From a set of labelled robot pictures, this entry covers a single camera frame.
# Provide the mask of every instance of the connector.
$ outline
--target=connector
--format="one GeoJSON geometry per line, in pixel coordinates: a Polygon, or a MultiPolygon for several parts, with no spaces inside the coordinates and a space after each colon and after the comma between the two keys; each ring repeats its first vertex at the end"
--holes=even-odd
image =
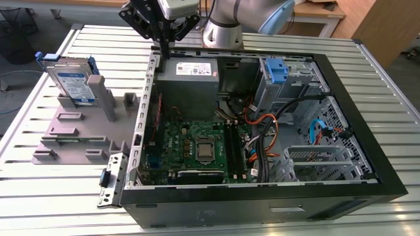
{"type": "Polygon", "coordinates": [[[322,129],[322,133],[324,137],[332,138],[334,137],[334,128],[326,127],[322,129]]]}
{"type": "Polygon", "coordinates": [[[350,139],[354,136],[354,133],[350,130],[343,130],[339,132],[339,138],[350,139]]]}

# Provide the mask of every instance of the hard drive label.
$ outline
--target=hard drive label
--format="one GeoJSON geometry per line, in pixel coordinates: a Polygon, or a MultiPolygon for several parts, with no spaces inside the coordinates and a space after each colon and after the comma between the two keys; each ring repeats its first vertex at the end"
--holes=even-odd
{"type": "Polygon", "coordinates": [[[95,96],[82,73],[58,73],[58,79],[72,100],[80,105],[92,105],[95,96]]]}

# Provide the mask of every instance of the blue plastic latch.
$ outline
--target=blue plastic latch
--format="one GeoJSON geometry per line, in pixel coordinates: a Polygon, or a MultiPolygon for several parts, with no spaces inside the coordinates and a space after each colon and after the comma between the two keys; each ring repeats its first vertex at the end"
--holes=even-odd
{"type": "Polygon", "coordinates": [[[44,70],[44,72],[47,72],[46,68],[43,67],[42,61],[43,60],[48,60],[48,61],[59,61],[60,59],[60,55],[59,54],[51,54],[48,53],[46,56],[42,52],[35,53],[35,58],[36,61],[39,63],[39,65],[42,66],[42,69],[44,70]]]}
{"type": "Polygon", "coordinates": [[[47,72],[46,68],[43,67],[43,64],[42,64],[43,56],[44,56],[44,54],[42,52],[35,53],[35,58],[36,58],[38,64],[42,66],[43,71],[47,72]]]}
{"type": "Polygon", "coordinates": [[[274,84],[283,84],[288,79],[290,68],[279,58],[267,58],[267,71],[271,75],[271,82],[274,84]]]}
{"type": "Polygon", "coordinates": [[[47,53],[47,55],[44,57],[44,60],[47,60],[47,61],[59,61],[59,59],[60,59],[59,54],[47,53]]]}
{"type": "Polygon", "coordinates": [[[95,60],[95,58],[94,58],[94,57],[90,57],[90,58],[87,59],[87,61],[88,61],[90,67],[91,67],[91,69],[92,69],[94,75],[99,75],[99,69],[98,69],[98,66],[96,66],[96,60],[95,60]]]}

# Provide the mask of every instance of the motherboard chip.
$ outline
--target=motherboard chip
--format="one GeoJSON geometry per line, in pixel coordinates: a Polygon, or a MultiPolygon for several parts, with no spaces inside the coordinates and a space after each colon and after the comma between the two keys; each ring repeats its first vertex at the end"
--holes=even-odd
{"type": "Polygon", "coordinates": [[[215,160],[214,139],[196,140],[196,161],[208,162],[215,160]]]}
{"type": "Polygon", "coordinates": [[[199,157],[212,156],[211,144],[199,144],[199,157]]]}

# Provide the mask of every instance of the motherboard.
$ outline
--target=motherboard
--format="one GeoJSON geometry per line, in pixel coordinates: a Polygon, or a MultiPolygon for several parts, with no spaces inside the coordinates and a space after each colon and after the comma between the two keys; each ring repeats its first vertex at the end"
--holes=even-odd
{"type": "Polygon", "coordinates": [[[246,183],[247,124],[167,122],[163,151],[148,153],[152,185],[246,183]]]}

